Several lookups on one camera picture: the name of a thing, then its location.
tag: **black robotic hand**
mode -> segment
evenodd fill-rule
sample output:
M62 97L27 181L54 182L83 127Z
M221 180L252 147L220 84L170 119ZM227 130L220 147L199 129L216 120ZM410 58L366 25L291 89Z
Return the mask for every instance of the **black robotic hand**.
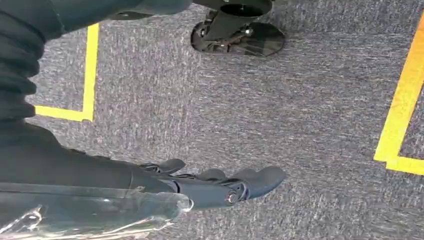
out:
M146 163L139 167L156 173L155 178L172 186L176 193L188 196L195 209L229 207L238 202L262 197L286 178L285 172L276 166L260 171L246 168L227 177L216 168L200 174L175 174L186 166L180 159L170 159L160 164Z

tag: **black metal stand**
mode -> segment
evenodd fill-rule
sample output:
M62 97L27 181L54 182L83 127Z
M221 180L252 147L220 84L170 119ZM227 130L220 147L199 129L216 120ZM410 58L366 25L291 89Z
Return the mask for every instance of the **black metal stand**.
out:
M194 0L210 9L191 33L191 46L202 53L267 57L284 47L285 36L269 23L254 22L269 13L274 0ZM151 15L122 12L112 20L136 20Z

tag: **yellow tape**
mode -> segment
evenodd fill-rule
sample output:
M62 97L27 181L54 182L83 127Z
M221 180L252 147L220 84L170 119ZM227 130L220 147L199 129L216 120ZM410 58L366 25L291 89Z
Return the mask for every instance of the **yellow tape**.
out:
M95 85L97 76L97 55L99 49L99 24L88 27L87 54L85 57L85 81L82 112L84 119L93 121L95 106Z
M424 175L424 160L399 156L423 84L424 14L406 57L374 155L376 161L387 163L387 169Z
M88 120L91 122L93 121L97 56L99 47L99 28L100 27L98 23L88 27L82 111L36 105L35 113L37 115L79 122L83 120Z

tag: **black sleeve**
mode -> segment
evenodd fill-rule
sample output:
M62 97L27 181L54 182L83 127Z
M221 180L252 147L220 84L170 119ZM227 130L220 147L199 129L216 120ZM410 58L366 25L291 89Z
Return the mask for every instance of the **black sleeve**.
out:
M99 22L136 0L0 0L0 183L172 191L135 164L62 147L54 135L25 118L36 92L45 43Z

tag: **screw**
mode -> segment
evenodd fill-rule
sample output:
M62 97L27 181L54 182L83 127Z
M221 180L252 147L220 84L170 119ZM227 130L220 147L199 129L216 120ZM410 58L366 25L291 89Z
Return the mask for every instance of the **screw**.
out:
M235 194L234 192L231 192L230 194L228 194L228 196L226 197L226 200L230 203L230 204L235 204L238 201L238 197L237 194Z

